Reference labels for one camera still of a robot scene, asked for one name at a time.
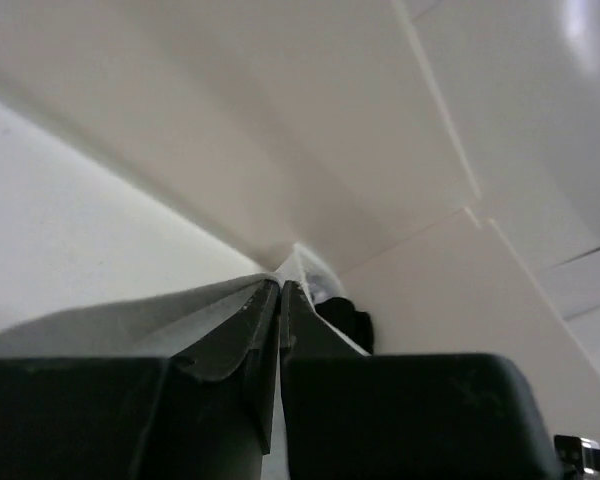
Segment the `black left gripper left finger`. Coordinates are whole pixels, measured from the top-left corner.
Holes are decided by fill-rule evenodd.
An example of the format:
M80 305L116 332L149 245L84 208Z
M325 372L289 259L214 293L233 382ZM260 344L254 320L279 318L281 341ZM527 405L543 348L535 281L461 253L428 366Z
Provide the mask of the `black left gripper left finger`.
M0 479L257 479L279 285L171 356L0 359Z

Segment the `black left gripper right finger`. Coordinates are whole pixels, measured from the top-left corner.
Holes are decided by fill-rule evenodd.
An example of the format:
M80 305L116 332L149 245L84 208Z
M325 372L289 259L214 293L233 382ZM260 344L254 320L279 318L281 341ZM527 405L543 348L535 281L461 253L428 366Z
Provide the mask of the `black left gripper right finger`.
M293 479L558 479L531 387L492 354L364 355L301 287L281 297L281 395Z

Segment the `grey tank top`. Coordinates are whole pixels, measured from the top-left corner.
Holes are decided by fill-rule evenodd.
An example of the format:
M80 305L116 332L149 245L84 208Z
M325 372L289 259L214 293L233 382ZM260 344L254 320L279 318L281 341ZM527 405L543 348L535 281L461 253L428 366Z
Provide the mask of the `grey tank top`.
M171 356L228 320L261 285L255 274L191 290L55 312L0 331L0 359Z

